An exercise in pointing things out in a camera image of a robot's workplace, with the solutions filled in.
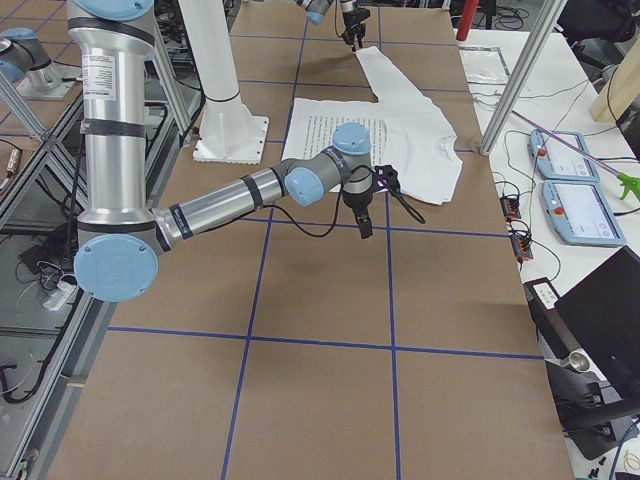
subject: black cable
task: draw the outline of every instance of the black cable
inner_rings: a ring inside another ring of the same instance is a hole
[[[632,213],[640,212],[640,207],[634,208],[633,210],[629,210],[626,212],[615,212],[613,214],[614,217],[624,217],[625,215],[631,215]]]
[[[556,259],[556,261],[558,262],[558,271],[556,272],[556,274],[549,280],[550,282],[553,282],[556,278],[558,278],[560,276],[560,272],[562,271],[562,260],[560,260],[560,257],[556,254],[556,252],[554,252],[553,250],[551,250],[549,247],[547,247],[546,245],[538,242],[537,240],[534,240],[533,238],[531,239],[531,243],[535,243],[536,245],[544,248],[547,252],[549,252],[551,255],[554,256],[554,258]]]
[[[69,325],[71,324],[71,320],[74,318],[74,313],[75,313],[76,308],[78,307],[79,299],[81,297],[82,297],[82,295],[76,295],[75,300],[73,302],[73,307],[71,308],[71,312],[67,316],[67,319],[65,320],[65,323],[62,325],[62,327],[60,327],[58,335],[56,336],[56,339],[53,342],[53,345],[51,345],[51,349],[47,353],[47,356],[44,358],[44,360],[42,360],[40,362],[40,364],[41,364],[40,365],[40,371],[38,373],[38,378],[36,379],[35,384],[29,390],[25,390],[24,391],[24,395],[22,397],[16,398],[16,397],[13,396],[13,394],[16,391],[17,387],[16,388],[9,388],[9,382],[7,381],[7,377],[6,377],[5,373],[4,373],[5,370],[12,370],[12,369],[18,368],[18,366],[15,365],[15,364],[0,366],[0,384],[2,385],[2,392],[3,392],[2,393],[2,398],[4,399],[5,402],[7,402],[9,404],[24,403],[27,400],[29,400],[30,398],[32,398],[38,392],[40,386],[42,385],[42,381],[44,379],[44,375],[45,375],[45,373],[47,371],[47,368],[49,367],[49,364],[51,363],[51,360],[52,360],[55,352],[57,351],[58,347],[60,346],[60,343],[62,342],[62,339],[64,338],[64,335],[67,332],[67,329],[69,328]]]
[[[76,197],[78,194],[78,184],[80,180],[80,166],[82,164],[82,154],[84,150],[84,135],[80,135],[80,144],[78,145],[78,154],[76,155],[76,165],[73,171],[73,184],[71,186],[71,204],[69,206],[69,215],[67,216],[67,239],[65,254],[69,262],[73,260],[73,252],[71,248],[71,231],[75,220]]]
[[[622,445],[624,445],[624,442],[628,440],[629,435],[631,435],[631,432],[633,432],[633,429],[638,426],[638,423],[640,423],[640,418],[636,418],[634,422],[629,426],[629,428],[627,428],[627,431],[624,432],[624,435],[622,435],[622,438],[620,439],[620,443],[618,443],[618,448],[616,448],[616,454],[613,457],[613,463],[611,464],[611,470],[609,471],[609,480],[613,480],[613,477],[616,473],[616,466],[618,464],[618,460],[620,459],[620,452],[622,452]]]
[[[183,82],[182,80],[179,80],[176,78],[176,82],[178,82],[180,85],[184,85],[187,88],[190,88],[191,90],[195,90],[197,92],[201,92],[202,93],[202,87],[196,86],[196,85],[189,85],[187,82]]]
[[[595,135],[600,135],[601,133],[606,133],[606,132],[610,132],[611,130],[615,130],[616,128],[618,128],[617,126],[615,127],[609,127],[606,130],[602,130],[601,132],[595,132],[595,133],[583,133],[582,136],[583,137],[593,137]]]
[[[518,97],[518,99],[526,98],[527,100],[531,100],[533,98],[551,98],[551,97],[554,97],[554,96],[558,95],[559,93],[569,92],[569,91],[573,90],[574,88],[578,88],[580,85],[583,85],[583,84],[587,83],[588,81],[589,81],[589,79],[583,80],[583,81],[581,81],[579,83],[576,83],[572,87],[563,88],[562,90],[558,90],[557,92],[554,92],[554,93],[542,94],[542,95],[533,95],[533,96],[530,96],[530,97]]]
[[[167,121],[167,117],[169,116],[169,109],[164,103],[158,103],[153,105],[147,104],[147,106],[162,108],[163,115],[162,115],[162,120],[160,120],[160,123],[156,127],[155,132],[153,133],[153,137],[151,137],[151,139],[147,141],[147,148],[145,149],[145,152],[144,152],[145,158],[147,157],[147,155],[149,155],[149,151],[151,150],[151,147],[153,146],[153,144],[156,142],[156,140],[158,140],[158,137],[160,136],[160,131],[162,130],[162,127],[164,127],[164,124]]]
[[[514,167],[514,166],[511,164],[511,154],[509,153],[509,149],[507,148],[507,137],[509,136],[509,134],[510,134],[510,133],[519,133],[520,135],[525,135],[525,136],[527,136],[527,137],[529,136],[529,134],[528,134],[528,133],[525,133],[525,132],[521,132],[521,131],[519,131],[519,130],[507,130],[507,131],[504,133],[504,150],[505,150],[505,153],[507,154],[507,165],[509,166],[509,168],[511,168],[512,170],[515,170],[515,171],[516,171],[516,172],[518,172],[520,175],[524,176],[527,180],[530,180],[530,181],[531,181],[531,183],[532,183],[532,185],[533,185],[533,186],[534,186],[534,188],[535,188],[536,182],[535,182],[535,179],[533,178],[533,176],[532,176],[532,175],[529,175],[529,174],[527,174],[527,173],[525,173],[525,172],[523,172],[522,170],[520,170],[520,169],[518,169],[518,168]]]
[[[493,182],[494,185],[502,185],[502,194],[501,196],[503,197],[507,197],[507,198],[513,198],[516,200],[517,203],[520,203],[520,188],[513,182],[510,182],[508,180],[498,180],[497,182]],[[511,185],[513,188],[516,189],[516,193],[511,193],[509,195],[505,195],[504,194],[504,190],[506,188],[507,185]]]
[[[603,162],[609,160],[635,160],[636,162],[640,162],[640,160],[636,157],[598,157],[598,160],[602,160]]]
[[[18,147],[15,143],[10,142],[9,140],[5,140],[4,138],[0,138],[0,142],[2,143],[6,143],[7,145],[12,146],[13,148],[15,148],[16,150],[20,150],[22,151],[22,149],[20,147]]]
[[[65,67],[82,68],[82,65],[73,65],[71,63],[59,62],[58,60],[53,60],[53,63],[57,63],[58,65],[64,65]]]
[[[613,108],[611,108],[611,84],[613,83],[613,79],[616,76],[616,72],[618,71],[618,68],[616,68],[613,73],[611,74],[611,78],[609,79],[609,82],[607,83],[607,108],[609,109],[609,113],[611,114],[611,118],[613,118],[614,123],[616,124],[616,127],[618,127],[618,129],[620,129],[620,123],[619,123],[619,119],[614,115],[613,113]]]
[[[590,85],[589,82],[585,83],[584,87],[582,90],[580,90],[580,93],[578,95],[576,95],[576,98],[573,99],[573,102],[571,102],[571,105],[569,105],[569,109],[567,110],[567,113],[565,113],[562,118],[560,120],[558,120],[558,123],[556,123],[556,126],[553,128],[553,130],[557,130],[558,127],[560,126],[560,124],[564,121],[565,118],[567,118],[569,116],[569,113],[571,113],[571,110],[573,110],[574,105],[576,104],[576,102],[578,101],[578,99],[582,96],[582,94],[584,93],[584,91],[587,89],[587,87]]]
[[[529,17],[529,11],[524,8],[498,7],[494,28],[496,30],[522,30],[524,19]]]
[[[327,228],[327,230],[325,230],[322,233],[313,233],[310,232],[308,230],[306,230],[302,225],[300,225],[300,223],[298,223],[298,221],[296,221],[289,212],[287,212],[284,208],[282,208],[280,205],[265,205],[265,208],[273,208],[275,210],[278,210],[282,213],[284,213],[287,218],[289,220],[291,220],[291,223],[293,223],[293,225],[300,230],[302,233],[304,233],[305,235],[308,235],[310,237],[313,238],[324,238],[327,235],[329,235],[334,228],[336,228],[336,225],[338,223],[338,213],[340,211],[340,199],[342,198],[342,186],[340,186],[340,191],[338,192],[338,195],[336,197],[336,206],[333,212],[333,220],[331,221],[331,225],[329,225],[329,228]]]
[[[333,9],[333,30],[336,33],[336,37],[342,38],[340,33],[338,32],[338,2],[335,2]]]

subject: robot arm segment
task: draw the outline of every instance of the robot arm segment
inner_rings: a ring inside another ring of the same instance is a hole
[[[354,195],[371,184],[369,132],[359,124],[338,127],[333,145],[310,160],[286,159],[274,168],[242,177],[219,190],[155,211],[164,251],[181,240],[227,224],[290,195],[302,206],[336,185]],[[366,166],[362,171],[358,167]]]
[[[28,75],[34,88],[42,91],[62,83],[49,54],[28,28],[10,28],[0,33],[0,71],[12,83]]]
[[[341,37],[344,42],[356,51],[356,44],[362,48],[366,25],[363,23],[371,13],[366,8],[358,7],[356,0],[339,0],[345,31]],[[296,0],[296,4],[307,12],[307,20],[319,25],[333,5],[333,0]]]

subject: metal pole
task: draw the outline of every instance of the metal pole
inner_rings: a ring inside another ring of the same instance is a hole
[[[564,9],[567,0],[545,0],[542,5],[540,15],[536,19],[536,23],[527,38],[522,53],[518,58],[511,79],[505,87],[502,97],[498,102],[496,111],[487,125],[482,141],[480,142],[480,153],[488,155],[498,140],[498,136],[507,122],[507,118],[513,106],[520,96],[522,87],[527,81],[529,74],[536,60],[540,56],[542,49],[553,30],[560,13]]]
[[[185,133],[187,128],[189,128],[191,119],[189,118],[189,113],[187,112],[187,107],[184,103],[184,97],[180,93],[178,82],[176,82],[176,74],[173,70],[173,66],[171,65],[171,60],[169,60],[167,49],[164,46],[162,33],[160,33],[158,23],[155,21],[153,23],[154,34],[156,37],[156,54],[153,59],[153,64],[156,67],[160,84],[167,96],[167,101],[171,106],[171,111],[176,119],[178,128],[180,129],[180,132]]]
[[[32,137],[44,142],[47,140],[47,129],[40,119],[33,113],[18,91],[0,72],[0,98],[7,104],[9,110],[18,117]]]

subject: red object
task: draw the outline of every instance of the red object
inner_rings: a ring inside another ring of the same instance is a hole
[[[478,9],[478,3],[480,0],[467,0],[464,4],[464,11],[462,12],[462,20],[460,20],[460,26],[458,27],[458,34],[456,39],[461,42],[467,39],[469,34],[469,28],[473,23],[473,19],[476,16],[476,10]]]

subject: wire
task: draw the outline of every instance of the wire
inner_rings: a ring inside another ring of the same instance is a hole
[[[632,213],[640,212],[640,207],[628,210],[626,212],[614,212],[614,217],[624,217],[625,215],[631,215]]]
[[[176,78],[176,82],[178,82],[180,85],[184,85],[187,88],[190,88],[191,90],[195,90],[197,92],[201,92],[202,93],[202,87],[196,86],[196,85],[189,85],[187,82],[183,82],[182,80],[178,80]]]
[[[626,472],[628,472],[629,470],[633,470],[636,472],[640,470],[640,457],[638,457],[638,455],[627,450],[626,452],[624,452],[624,457],[622,458],[624,461],[623,464]]]
[[[53,63],[57,63],[58,65],[64,65],[65,67],[82,68],[82,65],[73,65],[72,63],[59,62],[58,60],[53,60]]]
[[[611,130],[615,130],[616,128],[618,128],[617,126],[615,127],[609,127],[606,130],[602,130],[600,132],[595,132],[595,133],[583,133],[582,136],[583,137],[593,137],[595,135],[600,135],[601,133],[606,133],[606,132],[610,132]]]
[[[494,28],[496,30],[522,30],[524,19],[529,17],[529,11],[524,8],[498,7]]]
[[[567,118],[569,116],[569,113],[571,113],[571,110],[573,110],[573,107],[575,106],[576,102],[578,101],[578,99],[582,96],[582,94],[584,93],[584,91],[587,89],[587,87],[590,85],[590,82],[587,80],[587,83],[585,83],[584,87],[582,88],[582,90],[580,90],[580,93],[578,93],[578,95],[576,95],[576,98],[573,99],[573,102],[571,102],[571,105],[569,105],[569,109],[567,110],[567,113],[565,113],[562,118],[560,120],[558,120],[558,123],[556,123],[556,126],[553,128],[553,130],[557,130],[558,127],[560,126],[560,124],[564,121],[565,118]]]
[[[633,432],[634,428],[637,427],[638,423],[640,423],[640,418],[634,420],[634,422],[627,428],[627,431],[624,432],[622,438],[620,439],[620,443],[618,444],[618,448],[616,449],[616,455],[613,457],[613,464],[611,465],[611,470],[609,471],[609,480],[613,480],[613,477],[616,473],[616,465],[618,464],[618,459],[620,458],[620,452],[622,451],[622,445],[627,441],[631,432]]]
[[[74,315],[75,310],[78,308],[79,299],[81,297],[82,297],[81,295],[76,295],[73,301],[73,307],[71,308],[71,312],[67,316],[65,323],[60,327],[58,331],[58,335],[56,336],[55,341],[51,345],[51,349],[47,353],[47,356],[44,358],[44,360],[40,362],[40,371],[38,372],[38,378],[36,379],[35,384],[29,390],[25,390],[24,395],[22,397],[16,398],[13,396],[13,393],[15,392],[15,387],[12,389],[9,388],[7,377],[4,373],[6,369],[16,368],[16,366],[14,365],[0,366],[0,384],[2,385],[2,390],[5,391],[5,393],[2,393],[1,395],[5,402],[9,404],[14,404],[14,405],[24,403],[30,398],[32,398],[38,392],[38,390],[40,389],[40,385],[42,385],[42,381],[44,380],[44,375],[47,371],[47,368],[49,367],[49,364],[51,363],[51,360],[53,359],[55,352],[58,350],[58,347],[60,346],[60,343],[62,342],[62,339],[64,338],[67,332],[67,329],[71,324],[71,319],[73,319],[75,316]]]
[[[535,243],[536,245],[544,248],[547,252],[549,252],[551,255],[553,255],[553,257],[556,259],[556,261],[558,262],[558,270],[555,273],[555,275],[549,280],[550,282],[553,282],[556,278],[558,278],[560,276],[560,272],[562,271],[562,260],[560,260],[560,257],[556,254],[556,252],[554,252],[553,250],[551,250],[549,247],[547,247],[546,245],[538,242],[537,240],[534,240],[533,238],[531,239],[531,243]]]
[[[310,232],[309,230],[306,230],[298,221],[296,221],[289,212],[287,212],[284,208],[282,208],[280,205],[265,205],[265,208],[273,208],[275,210],[278,210],[282,213],[285,214],[285,216],[291,220],[291,223],[293,223],[293,225],[300,230],[302,233],[304,233],[305,235],[308,235],[310,237],[313,238],[324,238],[327,235],[329,235],[334,228],[336,228],[336,225],[338,223],[338,213],[340,211],[340,199],[342,198],[342,186],[340,186],[340,191],[338,192],[338,195],[336,197],[336,205],[335,205],[335,209],[333,211],[333,220],[331,221],[331,225],[329,225],[329,228],[327,228],[324,232],[322,233],[313,233]]]
[[[618,123],[619,119],[614,115],[613,108],[611,108],[611,84],[613,83],[613,79],[616,76],[617,71],[618,71],[617,68],[613,70],[613,73],[611,74],[611,78],[607,82],[606,96],[607,96],[607,108],[609,109],[609,113],[611,114],[611,117],[613,118],[613,121],[616,124],[616,127],[620,128],[620,124]]]
[[[0,395],[4,395],[5,393],[11,393],[11,392],[16,391],[24,382],[27,381],[27,379],[29,378],[29,375],[31,375],[31,372],[33,372],[33,366],[34,366],[34,363],[35,363],[33,361],[33,353],[29,352],[29,358],[31,358],[29,371],[24,375],[24,377],[22,377],[22,380],[20,380],[15,386],[11,387],[10,389],[6,389],[6,390],[0,392]],[[3,366],[1,368],[11,369],[11,368],[18,368],[18,366],[17,365],[5,365],[5,366]]]
[[[603,162],[606,162],[609,160],[635,160],[636,162],[640,162],[640,160],[637,159],[636,157],[600,157],[598,158],[598,160],[602,160]]]
[[[558,94],[560,94],[560,93],[570,92],[571,90],[573,90],[573,89],[575,89],[575,88],[578,88],[580,85],[583,85],[583,84],[585,84],[585,83],[587,83],[587,82],[589,82],[589,79],[587,79],[587,80],[583,80],[583,81],[581,81],[581,82],[579,82],[579,83],[576,83],[576,84],[575,84],[574,86],[572,86],[572,87],[563,88],[562,90],[558,90],[557,92],[554,92],[554,93],[541,94],[541,95],[533,95],[533,96],[530,96],[530,97],[518,97],[518,98],[519,98],[519,99],[520,99],[520,98],[526,98],[527,100],[531,100],[531,99],[534,99],[534,98],[551,98],[551,97],[555,97],[556,95],[558,95]]]
[[[523,172],[522,170],[519,170],[518,168],[514,167],[513,164],[511,163],[511,154],[509,153],[509,148],[507,147],[507,137],[509,136],[510,133],[519,133],[520,135],[525,135],[527,137],[529,136],[529,134],[525,132],[521,132],[519,130],[507,130],[504,133],[503,148],[504,148],[504,153],[507,155],[507,165],[509,166],[509,168],[511,168],[512,170],[515,170],[520,175],[524,176],[527,180],[530,180],[533,187],[535,188],[536,181],[533,178],[533,176]]]
[[[73,260],[73,252],[71,245],[71,228],[75,220],[76,197],[78,194],[78,184],[80,180],[80,165],[82,163],[82,153],[84,150],[84,135],[80,135],[80,144],[78,145],[78,154],[76,155],[76,165],[73,171],[73,184],[71,186],[71,204],[69,206],[69,216],[67,217],[67,240],[66,240],[66,259],[70,262]]]
[[[0,138],[0,142],[6,143],[7,145],[10,145],[13,148],[15,148],[16,150],[20,150],[22,152],[22,149],[20,147],[18,147],[15,143],[10,142],[9,140],[5,140],[4,138]]]

